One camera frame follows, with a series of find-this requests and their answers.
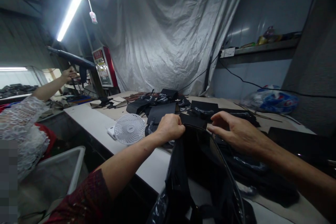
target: hand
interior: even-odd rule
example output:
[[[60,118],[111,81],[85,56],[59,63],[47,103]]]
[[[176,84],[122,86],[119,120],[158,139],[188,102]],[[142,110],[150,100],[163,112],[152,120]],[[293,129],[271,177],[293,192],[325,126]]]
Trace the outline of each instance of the hand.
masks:
[[[71,81],[72,78],[75,78],[77,76],[77,73],[74,71],[74,68],[71,66],[69,69],[64,70],[62,73],[62,79],[65,82]]]
[[[175,114],[166,114],[162,117],[158,129],[153,133],[159,141],[158,146],[164,143],[176,140],[185,132],[185,126],[182,125],[181,118]]]
[[[276,144],[261,133],[249,121],[221,111],[211,117],[213,121],[208,130],[219,135],[228,142],[235,150],[259,157],[265,151],[273,149]]]

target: white fan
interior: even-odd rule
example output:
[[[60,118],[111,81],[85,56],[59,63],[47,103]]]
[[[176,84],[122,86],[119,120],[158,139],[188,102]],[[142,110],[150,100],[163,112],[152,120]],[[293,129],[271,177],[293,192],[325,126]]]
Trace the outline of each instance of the white fan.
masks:
[[[116,125],[109,128],[107,133],[122,144],[131,145],[143,138],[145,121],[137,114],[126,114],[120,117]]]

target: red clothing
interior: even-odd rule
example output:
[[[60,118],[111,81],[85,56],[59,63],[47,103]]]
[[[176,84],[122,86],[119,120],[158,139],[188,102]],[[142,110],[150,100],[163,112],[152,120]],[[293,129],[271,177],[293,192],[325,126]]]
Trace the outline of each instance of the red clothing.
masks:
[[[55,133],[53,131],[51,131],[50,129],[48,129],[47,126],[44,126],[43,124],[40,124],[40,123],[34,123],[40,131],[44,131],[47,135],[47,137],[49,138],[49,145],[48,145],[48,148],[47,150],[45,151],[43,157],[40,159],[40,162],[44,159],[47,159],[47,158],[50,158],[51,155],[50,155],[50,151],[51,149],[53,148],[54,144],[55,144],[55,141],[57,139],[57,136],[55,135]]]
[[[67,195],[45,223],[109,223],[111,208],[110,193],[99,169]]]

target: plastic bag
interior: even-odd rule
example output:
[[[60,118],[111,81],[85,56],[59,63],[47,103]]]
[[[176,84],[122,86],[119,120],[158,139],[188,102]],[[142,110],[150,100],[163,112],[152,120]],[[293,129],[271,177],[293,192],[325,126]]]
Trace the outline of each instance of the plastic bag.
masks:
[[[279,86],[266,85],[264,88],[280,89]],[[244,107],[279,114],[290,114],[298,106],[299,99],[283,91],[258,89],[240,101]]]
[[[151,215],[148,217],[146,224],[164,224],[168,206],[168,196],[166,189],[159,194],[155,205],[152,208]]]

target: lace fabric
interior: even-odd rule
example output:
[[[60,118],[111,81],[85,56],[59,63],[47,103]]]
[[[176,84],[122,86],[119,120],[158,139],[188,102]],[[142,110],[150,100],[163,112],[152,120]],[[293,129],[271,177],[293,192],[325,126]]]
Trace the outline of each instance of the lace fabric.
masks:
[[[46,133],[34,125],[40,115],[47,110],[43,101],[34,96],[28,96],[0,114],[0,139],[18,142],[17,176],[19,181],[35,168],[49,145]]]

